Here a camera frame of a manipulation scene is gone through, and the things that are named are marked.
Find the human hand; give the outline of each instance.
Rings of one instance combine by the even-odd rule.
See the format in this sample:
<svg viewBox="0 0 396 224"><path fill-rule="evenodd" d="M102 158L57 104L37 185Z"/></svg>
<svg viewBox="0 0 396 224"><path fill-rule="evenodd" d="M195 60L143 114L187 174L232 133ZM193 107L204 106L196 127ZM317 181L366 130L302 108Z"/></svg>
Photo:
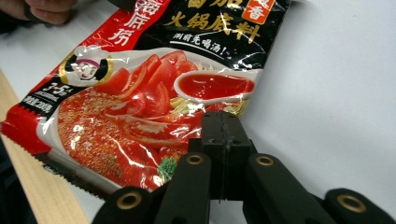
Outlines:
<svg viewBox="0 0 396 224"><path fill-rule="evenodd" d="M24 3L32 14L42 21L54 25L63 24L70 17L70 8L78 0L0 0L0 10L19 20L28 21L24 15Z"/></svg>

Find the tomato sauce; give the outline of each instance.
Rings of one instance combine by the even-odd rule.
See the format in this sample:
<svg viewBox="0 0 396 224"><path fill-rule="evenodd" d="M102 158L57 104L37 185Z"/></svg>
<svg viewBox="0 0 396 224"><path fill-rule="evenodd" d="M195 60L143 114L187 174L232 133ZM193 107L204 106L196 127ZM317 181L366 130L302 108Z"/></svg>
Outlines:
<svg viewBox="0 0 396 224"><path fill-rule="evenodd" d="M179 87L189 96L209 100L251 92L254 82L244 77L197 74L182 78Z"/></svg>

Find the hot pot seasoning package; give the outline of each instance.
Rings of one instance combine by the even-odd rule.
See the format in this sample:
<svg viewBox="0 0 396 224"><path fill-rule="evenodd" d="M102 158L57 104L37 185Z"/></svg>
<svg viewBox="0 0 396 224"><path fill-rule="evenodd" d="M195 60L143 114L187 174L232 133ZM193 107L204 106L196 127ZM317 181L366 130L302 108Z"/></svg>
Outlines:
<svg viewBox="0 0 396 224"><path fill-rule="evenodd" d="M92 194L170 180L201 116L242 116L290 0L140 0L118 10L1 123Z"/></svg>

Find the wooden board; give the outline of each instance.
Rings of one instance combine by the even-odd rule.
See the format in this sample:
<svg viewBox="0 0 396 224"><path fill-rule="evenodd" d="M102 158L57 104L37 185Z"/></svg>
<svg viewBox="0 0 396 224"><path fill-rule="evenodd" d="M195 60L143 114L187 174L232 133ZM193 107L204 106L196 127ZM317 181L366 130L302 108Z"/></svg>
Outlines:
<svg viewBox="0 0 396 224"><path fill-rule="evenodd" d="M19 99L0 69L0 120ZM89 223L75 195L62 177L42 167L23 148L1 135L35 218L41 223Z"/></svg>

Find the white bowl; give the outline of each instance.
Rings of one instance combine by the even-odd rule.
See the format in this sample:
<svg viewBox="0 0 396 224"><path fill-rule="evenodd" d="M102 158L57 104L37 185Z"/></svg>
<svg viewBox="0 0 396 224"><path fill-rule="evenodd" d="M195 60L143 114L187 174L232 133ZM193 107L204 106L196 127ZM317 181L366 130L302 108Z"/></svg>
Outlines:
<svg viewBox="0 0 396 224"><path fill-rule="evenodd" d="M223 76L223 77L238 77L238 79L241 79L240 77L247 79L247 81L251 81L253 84L253 88L249 92L240 92L240 93L234 93L231 95L222 95L217 98L200 98L195 95L190 95L187 92L184 92L182 88L180 88L180 81L185 79L186 77L191 77L191 76L196 76L196 75L202 75L202 76L212 76L213 78L216 78L216 76ZM234 70L228 70L228 69L222 69L220 71L216 70L204 70L204 71L191 71L188 73L184 73L180 75L174 83L175 91L177 94L193 103L196 104L203 104L203 105L214 105L214 104L219 104L223 102L231 103L231 102L238 102L241 100L247 100L251 94L253 93L255 86L256 86L256 81L257 81L257 76L258 76L258 71L256 70L249 70L249 71L234 71Z"/></svg>

